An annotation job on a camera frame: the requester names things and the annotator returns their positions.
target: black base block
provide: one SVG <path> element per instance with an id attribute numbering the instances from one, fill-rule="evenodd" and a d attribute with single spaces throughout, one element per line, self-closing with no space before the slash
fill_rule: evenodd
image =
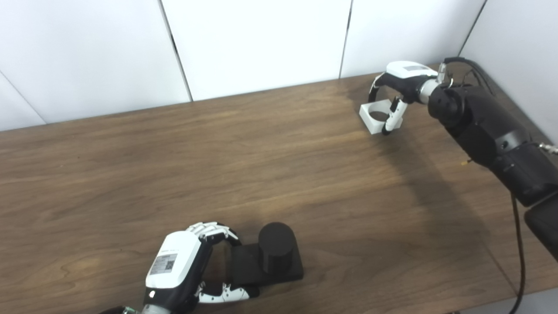
<path id="1" fill-rule="evenodd" d="M 292 248 L 290 267 L 278 274 L 270 275 L 263 271 L 259 262 L 259 245 L 248 244 L 232 247 L 233 283 L 239 286 L 268 286 L 270 284 L 300 280 L 304 276 L 298 246 Z"/>

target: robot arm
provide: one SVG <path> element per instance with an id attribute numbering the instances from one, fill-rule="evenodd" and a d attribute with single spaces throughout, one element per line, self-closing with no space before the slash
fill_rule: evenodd
<path id="1" fill-rule="evenodd" d="M 524 206 L 533 206 L 525 222 L 558 261 L 558 170 L 490 93 L 480 86 L 444 85 L 444 72 L 445 64 L 437 73 L 407 61 L 390 63 L 374 81 L 369 101 L 386 85 L 405 103 L 426 104 L 472 161 L 488 168 Z M 385 135 L 393 129 L 390 119 L 400 118 L 396 110 L 392 105 Z"/>

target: label sticker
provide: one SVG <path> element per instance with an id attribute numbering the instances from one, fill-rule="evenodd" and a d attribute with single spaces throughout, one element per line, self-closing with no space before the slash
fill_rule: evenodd
<path id="1" fill-rule="evenodd" d="M 149 275 L 170 273 L 177 256 L 178 254 L 157 256 L 153 266 L 151 267 Z"/>

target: white square holder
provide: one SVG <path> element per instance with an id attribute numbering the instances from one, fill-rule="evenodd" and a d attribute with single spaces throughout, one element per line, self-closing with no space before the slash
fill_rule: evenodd
<path id="1" fill-rule="evenodd" d="M 385 121 L 380 121 L 372 118 L 370 116 L 370 113 L 383 112 L 388 115 L 390 107 L 391 107 L 391 101 L 389 99 L 384 99 L 382 101 L 376 101 L 376 102 L 365 103 L 360 105 L 360 111 L 359 111 L 360 117 L 364 122 L 364 124 L 366 125 L 366 127 L 368 128 L 368 131 L 370 131 L 370 134 L 381 133 L 382 128 L 386 123 Z M 403 118 L 400 118 L 397 121 L 393 129 L 394 130 L 398 129 L 401 126 L 401 123 L 403 123 Z"/>

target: black object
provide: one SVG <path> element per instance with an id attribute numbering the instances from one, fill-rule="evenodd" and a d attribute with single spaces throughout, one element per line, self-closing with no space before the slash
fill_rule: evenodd
<path id="1" fill-rule="evenodd" d="M 376 87 L 387 86 L 398 91 L 401 96 L 403 96 L 403 102 L 414 103 L 420 102 L 420 87 L 431 77 L 428 75 L 422 75 L 419 77 L 410 77 L 406 79 L 401 79 L 391 75 L 390 73 L 384 73 L 377 81 Z M 376 95 L 379 88 L 372 88 L 370 94 L 368 95 L 368 102 L 376 101 Z"/>
<path id="2" fill-rule="evenodd" d="M 488 84 L 488 80 L 487 80 L 488 75 L 483 70 L 483 68 L 480 67 L 480 65 L 478 65 L 475 61 L 466 59 L 461 56 L 454 56 L 454 57 L 449 57 L 444 59 L 445 64 L 456 63 L 456 62 L 469 65 L 473 70 L 473 76 L 475 76 L 475 79 L 477 79 L 477 83 L 479 84 L 479 86 L 482 86 L 482 84 L 480 83 L 480 78 L 482 78 L 484 85 L 487 87 L 487 90 L 490 92 L 490 94 L 492 96 L 496 96 L 496 94 L 494 94 L 494 91 L 492 91 L 490 84 Z"/>
<path id="3" fill-rule="evenodd" d="M 488 81 L 470 60 L 464 62 Z M 524 206 L 533 206 L 525 222 L 558 261 L 558 170 L 537 147 L 527 130 L 479 86 L 444 88 L 432 92 L 428 110 L 470 158 L 490 169 Z"/>
<path id="4" fill-rule="evenodd" d="M 391 131 L 388 131 L 386 129 L 386 124 L 384 123 L 384 125 L 382 126 L 382 134 L 389 135 L 390 133 L 391 133 Z"/>
<path id="5" fill-rule="evenodd" d="M 513 209 L 513 219 L 516 223 L 516 237 L 517 237 L 517 252 L 519 253 L 519 267 L 521 268 L 521 279 L 519 282 L 519 291 L 517 292 L 516 302 L 513 304 L 512 309 L 509 314 L 515 314 L 519 309 L 521 300 L 523 300 L 523 294 L 525 293 L 525 254 L 523 253 L 523 239 L 521 238 L 521 220 L 519 219 L 519 210 L 517 209 L 516 197 L 512 194 L 512 209 Z"/>
<path id="6" fill-rule="evenodd" d="M 528 210 L 525 223 L 558 261 L 558 194 Z"/>
<path id="7" fill-rule="evenodd" d="M 233 285 L 259 287 L 303 278 L 299 247 L 289 226 L 269 223 L 258 241 L 232 248 Z"/>

